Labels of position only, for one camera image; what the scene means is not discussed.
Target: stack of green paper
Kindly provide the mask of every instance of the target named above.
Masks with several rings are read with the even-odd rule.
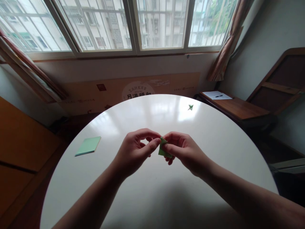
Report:
[[[162,146],[164,144],[168,144],[168,142],[161,137],[161,143],[160,143],[160,148],[159,148],[159,155],[162,155],[162,156],[165,156],[165,157],[169,157],[169,158],[172,158],[173,156],[165,151],[162,150]]]
[[[92,153],[96,150],[96,147],[98,146],[98,143],[100,141],[101,137],[94,137],[94,138],[86,138],[84,139],[82,145],[78,149],[75,156],[79,156],[82,154]]]

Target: forearm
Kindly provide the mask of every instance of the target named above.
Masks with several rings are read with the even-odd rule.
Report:
[[[301,228],[305,224],[303,207],[245,181],[214,162],[210,162],[200,177],[252,223],[278,228]]]
[[[111,164],[54,228],[100,228],[123,181]]]

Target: white paper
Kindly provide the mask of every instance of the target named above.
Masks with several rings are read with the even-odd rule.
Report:
[[[207,97],[211,98],[212,100],[232,99],[231,97],[219,91],[203,92],[203,94],[205,94]]]

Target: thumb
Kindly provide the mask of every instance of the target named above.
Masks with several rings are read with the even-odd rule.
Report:
[[[183,148],[175,146],[173,144],[164,144],[162,149],[165,152],[177,157],[178,159],[180,159],[184,154]]]
[[[152,152],[156,150],[156,148],[160,145],[161,139],[155,138],[154,140],[150,141],[146,146],[140,149],[141,154],[145,156],[149,156]]]

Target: curtain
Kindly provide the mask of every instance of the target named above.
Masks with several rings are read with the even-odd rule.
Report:
[[[53,83],[1,30],[0,56],[44,102],[60,102],[67,98],[67,93]]]
[[[233,44],[235,44],[239,38],[236,37],[236,35],[244,23],[253,1],[254,0],[239,0],[236,4],[236,8],[232,16],[232,26],[229,31],[229,37],[209,70],[207,75],[208,81],[222,81],[224,79],[227,64],[232,52],[234,51],[233,49],[235,48]]]

